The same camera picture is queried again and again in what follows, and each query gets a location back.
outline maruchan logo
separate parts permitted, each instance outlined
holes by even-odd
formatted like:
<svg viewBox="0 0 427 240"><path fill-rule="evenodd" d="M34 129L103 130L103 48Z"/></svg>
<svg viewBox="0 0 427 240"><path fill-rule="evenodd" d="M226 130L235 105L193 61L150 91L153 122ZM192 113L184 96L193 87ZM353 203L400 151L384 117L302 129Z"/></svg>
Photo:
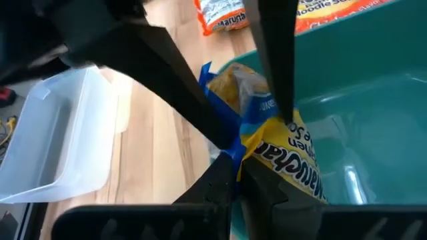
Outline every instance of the maruchan logo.
<svg viewBox="0 0 427 240"><path fill-rule="evenodd" d="M254 153L271 162L276 173L292 176L301 186L308 188L316 199L326 201L317 169L297 152L261 141Z"/></svg>
<svg viewBox="0 0 427 240"><path fill-rule="evenodd" d="M229 17L227 19L221 20L219 23L217 23L215 26L213 26L212 29L216 30L216 29L219 29L221 27L227 27L229 25L240 23L241 21L244 21L245 19L246 19L246 14L240 13L238 15L234 15L233 17Z"/></svg>

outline black metal frame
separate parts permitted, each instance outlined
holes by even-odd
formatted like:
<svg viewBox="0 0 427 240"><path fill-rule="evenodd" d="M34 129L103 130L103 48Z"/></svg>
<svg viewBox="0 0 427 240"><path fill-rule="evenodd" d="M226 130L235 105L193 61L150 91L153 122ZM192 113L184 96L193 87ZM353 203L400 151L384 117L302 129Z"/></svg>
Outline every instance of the black metal frame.
<svg viewBox="0 0 427 240"><path fill-rule="evenodd" d="M244 3L268 84L289 123L298 0ZM235 136L224 131L224 123L171 37L164 28L147 23L138 0L0 0L0 4L0 23L5 26L2 31L8 34L0 41L0 85L53 75L88 62L106 65L159 95L220 149L232 145ZM57 220L52 239L111 239L111 235L129 239L227 239L236 194L232 161L222 153L172 205L72 209ZM323 205L254 158L242 164L239 194L250 239L394 238L408 236L408 229L419 233L421 239L427 237L427 230L416 229L427 219L425 207ZM45 205L37 206L41 211L34 211L32 218L41 224ZM383 219L391 227L382 223ZM37 232L33 230L30 235L34 237Z"/></svg>

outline plastic container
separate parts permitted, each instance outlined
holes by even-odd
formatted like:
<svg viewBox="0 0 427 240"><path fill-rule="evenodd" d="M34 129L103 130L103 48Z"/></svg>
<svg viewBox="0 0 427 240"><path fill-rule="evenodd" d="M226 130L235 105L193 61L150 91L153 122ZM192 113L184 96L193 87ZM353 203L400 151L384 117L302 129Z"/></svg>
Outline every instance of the plastic container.
<svg viewBox="0 0 427 240"><path fill-rule="evenodd" d="M425 9L395 1L296 37L296 105L331 204L427 204ZM256 52L231 62L262 73Z"/></svg>
<svg viewBox="0 0 427 240"><path fill-rule="evenodd" d="M101 188L116 111L117 94L96 67L36 84L0 166L0 203L60 201Z"/></svg>
<svg viewBox="0 0 427 240"><path fill-rule="evenodd" d="M101 69L101 73L111 82L113 88L118 94L119 100L117 103L118 112L115 122L115 132L123 133L129 125L134 80L123 73L109 68Z"/></svg>

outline red object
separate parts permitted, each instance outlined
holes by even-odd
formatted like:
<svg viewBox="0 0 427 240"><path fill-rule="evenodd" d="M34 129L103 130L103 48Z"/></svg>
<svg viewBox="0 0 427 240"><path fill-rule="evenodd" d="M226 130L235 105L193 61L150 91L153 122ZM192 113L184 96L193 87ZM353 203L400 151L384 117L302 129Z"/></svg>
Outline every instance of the red object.
<svg viewBox="0 0 427 240"><path fill-rule="evenodd" d="M7 87L0 87L0 107L12 105L16 99L16 92Z"/></svg>

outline black bar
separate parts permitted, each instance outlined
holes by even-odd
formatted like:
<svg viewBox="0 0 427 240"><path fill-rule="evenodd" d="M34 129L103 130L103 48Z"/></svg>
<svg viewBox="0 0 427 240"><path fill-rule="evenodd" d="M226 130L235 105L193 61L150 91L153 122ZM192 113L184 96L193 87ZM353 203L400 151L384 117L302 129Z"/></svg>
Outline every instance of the black bar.
<svg viewBox="0 0 427 240"><path fill-rule="evenodd" d="M30 75L30 64L63 44L52 22L36 16L28 0L0 0L0 25L0 85L27 80L21 76Z"/></svg>
<svg viewBox="0 0 427 240"><path fill-rule="evenodd" d="M17 240L39 240L48 203L29 203Z"/></svg>
<svg viewBox="0 0 427 240"><path fill-rule="evenodd" d="M236 183L232 161L227 153L221 153L175 203L212 202L230 207Z"/></svg>
<svg viewBox="0 0 427 240"><path fill-rule="evenodd" d="M291 123L294 109L294 32L298 0L244 0L244 5L270 91L282 118L286 123Z"/></svg>
<svg viewBox="0 0 427 240"><path fill-rule="evenodd" d="M93 205L62 214L52 240L226 240L223 215L211 203Z"/></svg>

